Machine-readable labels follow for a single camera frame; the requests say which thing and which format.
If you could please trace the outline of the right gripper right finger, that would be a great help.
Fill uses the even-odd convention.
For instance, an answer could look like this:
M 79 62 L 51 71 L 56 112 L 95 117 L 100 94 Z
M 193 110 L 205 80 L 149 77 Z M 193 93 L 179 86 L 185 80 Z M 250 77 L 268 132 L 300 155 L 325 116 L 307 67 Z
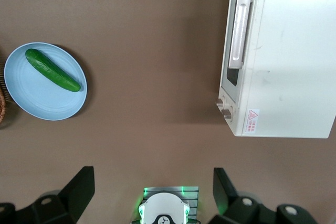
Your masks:
M 254 197 L 238 194 L 223 168 L 213 170 L 213 196 L 219 214 L 210 223 L 316 223 L 304 208 L 282 204 L 270 210 Z

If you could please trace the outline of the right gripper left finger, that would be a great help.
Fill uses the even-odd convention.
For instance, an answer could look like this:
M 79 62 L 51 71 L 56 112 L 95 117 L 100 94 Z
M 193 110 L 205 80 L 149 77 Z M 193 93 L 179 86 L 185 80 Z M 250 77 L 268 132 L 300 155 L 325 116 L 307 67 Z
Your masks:
M 1 223 L 77 223 L 95 194 L 94 168 L 84 166 L 62 189 L 42 194 L 17 210 L 1 203 Z

